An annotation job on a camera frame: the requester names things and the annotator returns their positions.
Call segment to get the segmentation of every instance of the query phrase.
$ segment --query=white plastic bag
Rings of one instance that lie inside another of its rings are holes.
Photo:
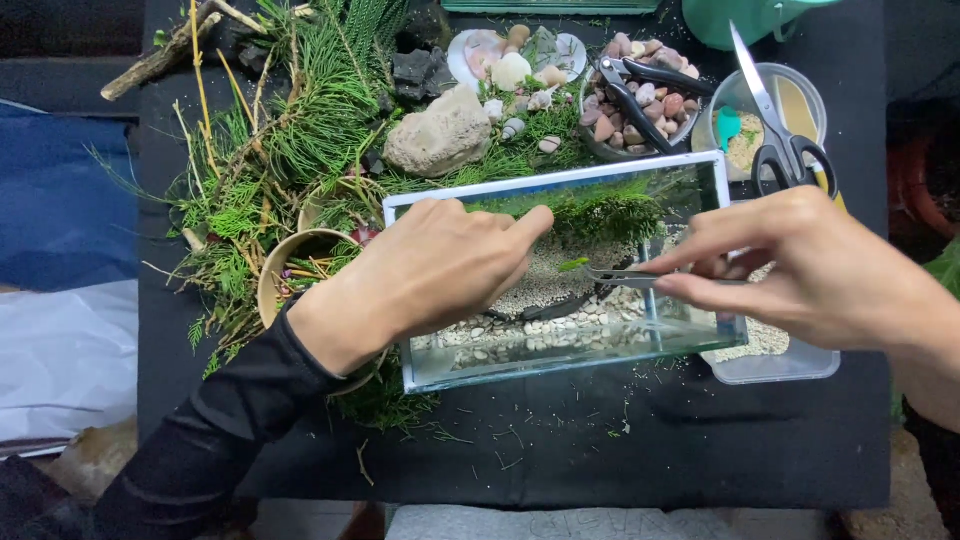
[[[136,286],[0,294],[0,456],[135,414]]]

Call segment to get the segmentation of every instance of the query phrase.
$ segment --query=black table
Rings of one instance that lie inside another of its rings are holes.
[[[176,10],[169,2],[147,3],[147,41]],[[614,21],[613,27],[646,29],[644,35],[680,48],[714,80],[730,73],[732,55],[699,45],[680,19],[675,5],[662,22],[648,16]],[[492,26],[485,18],[457,24]],[[587,42],[601,40],[602,30],[561,24]],[[794,66],[819,88],[828,109],[827,149],[847,206],[885,234],[882,4],[847,0],[809,12],[801,25],[785,45],[754,47],[756,60]],[[207,56],[204,68],[214,109],[232,100],[215,59]],[[186,106],[188,121],[199,118],[196,82],[192,73],[180,73],[145,87],[141,96],[140,181],[159,193],[186,166],[184,147],[167,134],[180,132],[174,100]],[[140,256],[160,268],[172,268],[185,249],[162,240],[169,227],[166,208],[141,203]],[[199,299],[175,295],[165,282],[149,269],[140,276],[141,437],[200,383],[212,348],[204,343],[191,352],[186,329],[199,313]],[[336,412],[331,434],[319,405],[264,451],[240,491],[262,498],[510,508],[886,504],[890,383],[881,355],[844,354],[839,372],[826,380],[745,386],[720,383],[700,360],[672,370],[667,364],[573,370],[444,392],[429,420],[474,444],[429,435],[399,443],[398,432],[359,430]],[[608,436],[622,427],[625,411],[631,433]],[[522,449],[513,436],[492,437],[510,425]],[[375,487],[357,465],[355,449],[366,439]],[[502,471],[496,453],[508,464],[523,460]]]

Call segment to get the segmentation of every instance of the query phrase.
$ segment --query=tweezers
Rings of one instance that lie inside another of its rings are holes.
[[[653,274],[651,272],[637,272],[636,270],[594,270],[589,264],[582,266],[584,274],[597,283],[625,286],[636,289],[653,288],[654,282],[664,276],[664,274]],[[713,280],[723,285],[745,285],[749,283],[746,280]]]

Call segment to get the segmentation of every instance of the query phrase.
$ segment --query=blue cloth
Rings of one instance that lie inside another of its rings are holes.
[[[0,104],[0,284],[58,291],[136,278],[136,197],[119,122]]]

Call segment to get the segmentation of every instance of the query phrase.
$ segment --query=hand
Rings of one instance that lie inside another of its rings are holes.
[[[328,370],[349,373],[400,338],[425,335],[486,310],[526,272],[534,242],[553,226],[547,207],[519,221],[426,199],[290,309],[303,345]]]
[[[655,283],[710,311],[748,315],[825,349],[920,345],[960,321],[960,305],[923,268],[839,210],[816,187],[796,187],[694,216],[690,236],[639,269],[691,274]],[[749,248],[732,260],[726,253]],[[721,285],[700,276],[745,279],[775,261],[763,282]]]

